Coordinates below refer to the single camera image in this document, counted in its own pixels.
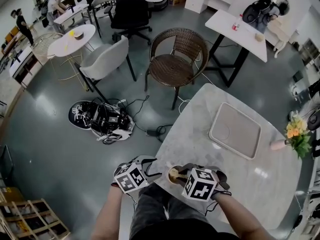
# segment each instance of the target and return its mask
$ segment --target white tray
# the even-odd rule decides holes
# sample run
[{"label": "white tray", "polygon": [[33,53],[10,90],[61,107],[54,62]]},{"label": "white tray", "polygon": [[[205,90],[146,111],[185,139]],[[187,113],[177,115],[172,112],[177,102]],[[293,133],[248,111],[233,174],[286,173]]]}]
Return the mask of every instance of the white tray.
[{"label": "white tray", "polygon": [[209,131],[211,140],[248,160],[256,156],[260,135],[256,121],[226,102],[219,107]]}]

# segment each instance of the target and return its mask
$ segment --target black office chair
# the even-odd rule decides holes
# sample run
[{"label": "black office chair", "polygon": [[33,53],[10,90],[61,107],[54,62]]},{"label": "black office chair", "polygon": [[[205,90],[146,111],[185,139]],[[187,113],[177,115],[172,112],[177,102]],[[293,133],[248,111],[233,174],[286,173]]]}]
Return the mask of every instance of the black office chair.
[{"label": "black office chair", "polygon": [[124,30],[115,32],[112,35],[114,42],[118,41],[118,37],[126,35],[130,39],[133,35],[146,39],[148,45],[151,45],[150,38],[140,33],[142,30],[148,29],[149,32],[152,28],[148,26],[149,19],[151,18],[151,10],[146,0],[115,0],[115,15],[112,16],[111,9],[108,14],[111,19],[111,28],[117,30]]}]

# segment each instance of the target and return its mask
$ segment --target flower vase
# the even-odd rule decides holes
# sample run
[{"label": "flower vase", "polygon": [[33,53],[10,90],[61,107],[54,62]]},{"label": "flower vase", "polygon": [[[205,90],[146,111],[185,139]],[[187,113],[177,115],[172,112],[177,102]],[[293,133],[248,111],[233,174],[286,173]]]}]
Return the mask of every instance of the flower vase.
[{"label": "flower vase", "polygon": [[270,143],[271,150],[280,150],[283,149],[286,145],[288,145],[288,141],[286,139],[279,139]]}]

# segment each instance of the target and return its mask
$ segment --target green leaves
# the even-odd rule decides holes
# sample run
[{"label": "green leaves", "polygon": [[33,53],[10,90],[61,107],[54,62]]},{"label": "green leaves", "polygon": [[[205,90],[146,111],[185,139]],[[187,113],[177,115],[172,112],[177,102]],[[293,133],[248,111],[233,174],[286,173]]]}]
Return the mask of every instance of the green leaves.
[{"label": "green leaves", "polygon": [[297,152],[298,158],[304,158],[306,154],[310,151],[311,146],[309,144],[310,136],[307,134],[302,134],[294,136],[289,139],[289,143],[292,148]]}]

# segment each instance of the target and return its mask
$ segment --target bottle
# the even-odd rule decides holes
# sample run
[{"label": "bottle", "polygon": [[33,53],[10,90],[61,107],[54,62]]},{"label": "bottle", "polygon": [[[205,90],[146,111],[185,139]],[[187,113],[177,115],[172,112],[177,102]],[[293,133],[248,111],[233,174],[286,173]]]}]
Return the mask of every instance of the bottle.
[{"label": "bottle", "polygon": [[242,14],[239,15],[239,17],[236,19],[236,21],[233,23],[232,29],[237,31],[238,28],[240,27],[240,24],[242,22]]}]

